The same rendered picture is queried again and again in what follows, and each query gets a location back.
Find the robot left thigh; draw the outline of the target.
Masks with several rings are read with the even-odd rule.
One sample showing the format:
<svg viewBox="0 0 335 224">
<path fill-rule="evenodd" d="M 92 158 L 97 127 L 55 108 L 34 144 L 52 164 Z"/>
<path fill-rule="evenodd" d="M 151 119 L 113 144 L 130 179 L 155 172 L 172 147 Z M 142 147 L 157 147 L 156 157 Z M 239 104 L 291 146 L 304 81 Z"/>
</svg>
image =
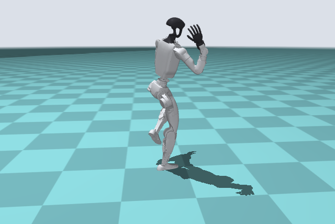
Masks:
<svg viewBox="0 0 335 224">
<path fill-rule="evenodd" d="M 147 90 L 148 90 L 149 92 L 150 92 L 151 85 L 152 85 L 153 82 L 156 82 L 156 80 L 152 81 L 152 82 L 150 83 L 150 85 L 148 86 Z M 167 95 L 172 95 L 172 93 L 171 93 L 170 90 L 168 91 Z"/>
</svg>

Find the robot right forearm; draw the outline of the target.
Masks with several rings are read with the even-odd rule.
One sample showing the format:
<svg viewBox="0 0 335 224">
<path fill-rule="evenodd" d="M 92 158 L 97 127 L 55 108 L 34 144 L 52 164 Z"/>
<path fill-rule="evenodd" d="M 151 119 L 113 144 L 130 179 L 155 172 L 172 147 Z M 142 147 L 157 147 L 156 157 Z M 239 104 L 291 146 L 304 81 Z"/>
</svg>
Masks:
<svg viewBox="0 0 335 224">
<path fill-rule="evenodd" d="M 195 72 L 196 73 L 201 73 L 205 67 L 206 62 L 206 57 L 208 54 L 208 49 L 205 47 L 204 43 L 203 45 L 199 46 L 200 48 L 200 55 L 199 58 L 197 60 L 197 65 L 195 67 Z"/>
</svg>

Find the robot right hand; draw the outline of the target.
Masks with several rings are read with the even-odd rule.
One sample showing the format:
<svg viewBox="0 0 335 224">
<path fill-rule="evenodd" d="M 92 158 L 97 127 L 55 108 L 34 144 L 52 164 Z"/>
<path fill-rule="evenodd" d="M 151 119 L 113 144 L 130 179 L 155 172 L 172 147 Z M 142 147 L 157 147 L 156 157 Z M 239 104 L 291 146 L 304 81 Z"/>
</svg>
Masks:
<svg viewBox="0 0 335 224">
<path fill-rule="evenodd" d="M 199 32 L 198 32 L 196 26 L 195 25 L 193 25 L 193 26 L 194 26 L 194 28 L 195 28 L 195 30 L 196 30 L 197 33 L 195 32 L 194 28 L 192 26 L 190 26 L 191 29 L 192 29 L 192 31 L 193 31 L 193 33 L 194 33 L 194 35 L 191 32 L 191 30 L 188 28 L 188 30 L 191 33 L 191 35 L 193 36 L 193 38 L 191 38 L 189 35 L 187 35 L 187 37 L 191 41 L 194 41 L 196 43 L 197 48 L 200 50 L 199 46 L 203 45 L 203 43 L 204 43 L 204 41 L 202 40 L 203 39 L 203 35 L 202 35 L 202 32 L 201 32 L 200 27 L 199 27 L 198 24 L 196 26 L 198 27 Z"/>
</svg>

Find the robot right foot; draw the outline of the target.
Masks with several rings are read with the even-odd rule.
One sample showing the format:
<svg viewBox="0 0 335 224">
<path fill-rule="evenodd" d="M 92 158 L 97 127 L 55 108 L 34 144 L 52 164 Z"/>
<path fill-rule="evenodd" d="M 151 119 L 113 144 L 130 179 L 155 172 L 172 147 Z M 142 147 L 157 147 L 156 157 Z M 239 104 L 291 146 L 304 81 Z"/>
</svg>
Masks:
<svg viewBox="0 0 335 224">
<path fill-rule="evenodd" d="M 163 166 L 163 164 L 159 164 L 157 167 L 157 170 L 163 171 L 163 170 L 170 170 L 170 169 L 175 169 L 175 168 L 178 168 L 178 164 L 167 163 L 167 166 Z"/>
</svg>

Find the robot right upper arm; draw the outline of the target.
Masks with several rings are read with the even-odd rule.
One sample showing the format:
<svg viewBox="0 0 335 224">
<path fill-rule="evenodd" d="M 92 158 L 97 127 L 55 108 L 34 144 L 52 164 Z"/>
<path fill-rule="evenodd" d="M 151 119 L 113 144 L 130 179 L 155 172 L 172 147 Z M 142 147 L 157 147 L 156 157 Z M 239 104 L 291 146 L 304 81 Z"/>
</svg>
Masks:
<svg viewBox="0 0 335 224">
<path fill-rule="evenodd" d="M 190 68 L 190 70 L 193 73 L 200 74 L 200 73 L 195 72 L 196 65 L 194 64 L 194 60 L 190 57 L 190 55 L 188 54 L 188 52 L 185 48 L 177 46 L 173 49 L 173 51 L 174 51 L 175 56 L 179 60 L 182 60 Z"/>
</svg>

